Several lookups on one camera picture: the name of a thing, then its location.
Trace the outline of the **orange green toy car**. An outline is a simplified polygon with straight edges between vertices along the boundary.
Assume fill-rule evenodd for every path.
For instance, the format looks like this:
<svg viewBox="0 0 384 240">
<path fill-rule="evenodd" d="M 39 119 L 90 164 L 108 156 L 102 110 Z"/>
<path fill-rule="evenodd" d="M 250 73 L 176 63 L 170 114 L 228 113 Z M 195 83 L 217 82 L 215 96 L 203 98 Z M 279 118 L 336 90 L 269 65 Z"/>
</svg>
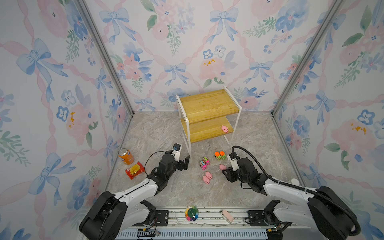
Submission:
<svg viewBox="0 0 384 240">
<path fill-rule="evenodd" d="M 225 160 L 227 158 L 226 154 L 224 151 L 220 151 L 220 156 L 222 160 Z"/>
<path fill-rule="evenodd" d="M 215 157 L 217 160 L 221 160 L 222 159 L 222 156 L 219 152 L 215 152 Z"/>
</svg>

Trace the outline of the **pink green toy car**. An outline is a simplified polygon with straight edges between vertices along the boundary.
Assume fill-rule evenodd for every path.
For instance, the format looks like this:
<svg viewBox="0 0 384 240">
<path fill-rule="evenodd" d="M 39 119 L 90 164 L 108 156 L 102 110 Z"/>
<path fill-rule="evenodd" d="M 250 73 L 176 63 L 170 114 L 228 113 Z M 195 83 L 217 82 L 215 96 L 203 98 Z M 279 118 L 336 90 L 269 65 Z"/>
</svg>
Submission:
<svg viewBox="0 0 384 240">
<path fill-rule="evenodd" d="M 204 162 L 204 165 L 208 166 L 210 164 L 210 161 L 208 160 L 207 157 L 203 157 L 203 162 Z"/>
</svg>

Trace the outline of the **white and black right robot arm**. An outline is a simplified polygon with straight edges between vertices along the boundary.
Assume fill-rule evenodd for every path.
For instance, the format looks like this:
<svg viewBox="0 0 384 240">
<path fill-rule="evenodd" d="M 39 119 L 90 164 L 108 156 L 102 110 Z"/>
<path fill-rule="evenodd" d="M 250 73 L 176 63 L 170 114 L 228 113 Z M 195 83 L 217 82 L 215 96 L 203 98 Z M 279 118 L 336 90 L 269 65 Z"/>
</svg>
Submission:
<svg viewBox="0 0 384 240">
<path fill-rule="evenodd" d="M 357 216 L 330 188 L 305 188 L 260 173 L 248 158 L 232 159 L 222 173 L 226 179 L 246 184 L 246 190 L 274 197 L 249 225 L 264 223 L 279 235 L 298 224 L 318 230 L 328 240 L 345 240 L 361 232 Z"/>
</svg>

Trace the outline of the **colourful round disc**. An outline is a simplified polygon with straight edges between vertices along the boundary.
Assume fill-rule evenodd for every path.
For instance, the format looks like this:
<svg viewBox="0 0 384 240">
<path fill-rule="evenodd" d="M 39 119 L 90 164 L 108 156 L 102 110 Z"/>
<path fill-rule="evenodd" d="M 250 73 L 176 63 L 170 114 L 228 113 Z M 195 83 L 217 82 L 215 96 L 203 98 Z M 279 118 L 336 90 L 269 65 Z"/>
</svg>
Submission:
<svg viewBox="0 0 384 240">
<path fill-rule="evenodd" d="M 196 221 L 199 218 L 199 209 L 196 206 L 187 207 L 185 217 L 187 221 Z"/>
</svg>

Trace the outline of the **red snack packet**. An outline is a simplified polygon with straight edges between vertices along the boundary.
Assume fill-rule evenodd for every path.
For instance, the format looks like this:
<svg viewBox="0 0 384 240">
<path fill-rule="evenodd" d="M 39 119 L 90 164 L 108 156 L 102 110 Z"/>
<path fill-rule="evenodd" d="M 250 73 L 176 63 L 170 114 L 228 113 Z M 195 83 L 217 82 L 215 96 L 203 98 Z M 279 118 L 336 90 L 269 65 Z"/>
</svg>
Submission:
<svg viewBox="0 0 384 240">
<path fill-rule="evenodd" d="M 145 172 L 145 168 L 144 168 L 144 166 L 140 162 L 137 162 L 135 165 L 133 165 L 129 169 L 126 169 L 125 172 L 126 172 L 127 176 L 131 180 L 133 180 L 137 175 L 139 175 L 141 173 L 144 173 Z"/>
</svg>

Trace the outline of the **wooden two-tier shelf white frame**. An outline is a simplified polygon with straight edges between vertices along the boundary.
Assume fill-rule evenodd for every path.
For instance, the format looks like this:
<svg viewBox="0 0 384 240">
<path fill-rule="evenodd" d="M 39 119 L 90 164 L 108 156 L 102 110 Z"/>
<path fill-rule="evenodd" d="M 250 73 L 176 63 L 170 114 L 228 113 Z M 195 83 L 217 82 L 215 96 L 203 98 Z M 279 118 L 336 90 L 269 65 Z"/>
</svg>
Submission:
<svg viewBox="0 0 384 240">
<path fill-rule="evenodd" d="M 187 96 L 176 96 L 182 134 L 189 155 L 192 155 L 192 144 L 223 136 L 232 144 L 242 107 L 226 86 L 223 89 L 208 93 Z M 227 126 L 226 134 L 221 126 Z"/>
</svg>

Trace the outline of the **pink eraser block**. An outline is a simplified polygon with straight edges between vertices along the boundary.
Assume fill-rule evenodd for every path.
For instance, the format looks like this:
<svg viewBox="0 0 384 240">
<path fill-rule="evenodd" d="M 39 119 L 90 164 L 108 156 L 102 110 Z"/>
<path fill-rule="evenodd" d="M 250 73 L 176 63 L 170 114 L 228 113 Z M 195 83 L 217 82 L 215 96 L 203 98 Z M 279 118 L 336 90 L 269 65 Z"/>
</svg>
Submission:
<svg viewBox="0 0 384 240">
<path fill-rule="evenodd" d="M 232 224 L 234 222 L 234 217 L 227 211 L 227 210 L 222 210 L 221 211 L 221 216 L 223 217 L 224 220 L 226 220 L 229 224 Z"/>
</svg>

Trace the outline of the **white round cap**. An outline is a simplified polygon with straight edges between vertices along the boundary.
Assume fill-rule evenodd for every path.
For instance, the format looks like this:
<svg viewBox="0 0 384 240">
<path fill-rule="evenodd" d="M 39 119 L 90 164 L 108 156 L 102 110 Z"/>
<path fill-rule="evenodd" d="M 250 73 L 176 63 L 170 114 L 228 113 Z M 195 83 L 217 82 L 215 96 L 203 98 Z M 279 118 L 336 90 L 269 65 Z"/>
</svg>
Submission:
<svg viewBox="0 0 384 240">
<path fill-rule="evenodd" d="M 300 186 L 300 182 L 299 182 L 299 180 L 297 180 L 297 179 L 295 179 L 295 178 L 293 178 L 293 179 L 291 179 L 291 184 L 293 184 L 293 185 L 295 185 L 295 186 Z"/>
</svg>

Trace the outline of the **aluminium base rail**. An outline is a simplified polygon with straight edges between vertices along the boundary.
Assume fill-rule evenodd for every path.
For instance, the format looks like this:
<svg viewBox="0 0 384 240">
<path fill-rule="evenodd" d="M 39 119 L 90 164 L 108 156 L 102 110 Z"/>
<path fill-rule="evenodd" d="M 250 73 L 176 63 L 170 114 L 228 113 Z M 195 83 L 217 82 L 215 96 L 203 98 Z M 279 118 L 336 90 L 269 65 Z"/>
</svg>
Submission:
<svg viewBox="0 0 384 240">
<path fill-rule="evenodd" d="M 323 240 L 319 231 L 292 224 L 281 235 L 270 232 L 264 223 L 249 225 L 249 216 L 263 212 L 258 208 L 208 208 L 197 207 L 199 218 L 186 220 L 187 208 L 159 208 L 155 211 L 155 222 L 151 225 L 136 224 L 121 231 L 115 240 Z M 221 216 L 227 210 L 234 222 L 229 224 Z"/>
</svg>

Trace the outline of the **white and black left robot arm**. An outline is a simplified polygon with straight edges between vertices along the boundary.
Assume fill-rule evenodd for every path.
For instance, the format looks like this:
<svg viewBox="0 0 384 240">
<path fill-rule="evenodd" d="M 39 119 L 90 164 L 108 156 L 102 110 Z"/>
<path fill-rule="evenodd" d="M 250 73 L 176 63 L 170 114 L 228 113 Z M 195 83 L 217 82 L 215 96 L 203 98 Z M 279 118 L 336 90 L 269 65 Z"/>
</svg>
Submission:
<svg viewBox="0 0 384 240">
<path fill-rule="evenodd" d="M 79 231 L 89 240 L 114 240 L 128 227 L 153 224 L 156 207 L 147 199 L 160 193 L 177 170 L 188 169 L 191 156 L 183 161 L 176 157 L 176 153 L 167 151 L 141 183 L 115 194 L 103 192 L 80 223 Z"/>
</svg>

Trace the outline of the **orange soda can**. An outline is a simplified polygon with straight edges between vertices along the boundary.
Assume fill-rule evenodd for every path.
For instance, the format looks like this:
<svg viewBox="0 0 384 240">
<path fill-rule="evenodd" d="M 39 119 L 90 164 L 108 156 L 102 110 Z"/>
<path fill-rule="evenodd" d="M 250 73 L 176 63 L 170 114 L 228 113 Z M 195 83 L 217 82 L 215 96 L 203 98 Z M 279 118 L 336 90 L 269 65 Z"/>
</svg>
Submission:
<svg viewBox="0 0 384 240">
<path fill-rule="evenodd" d="M 131 152 L 126 148 L 119 149 L 118 156 L 119 156 L 120 160 L 126 165 L 131 165 L 135 161 Z"/>
</svg>

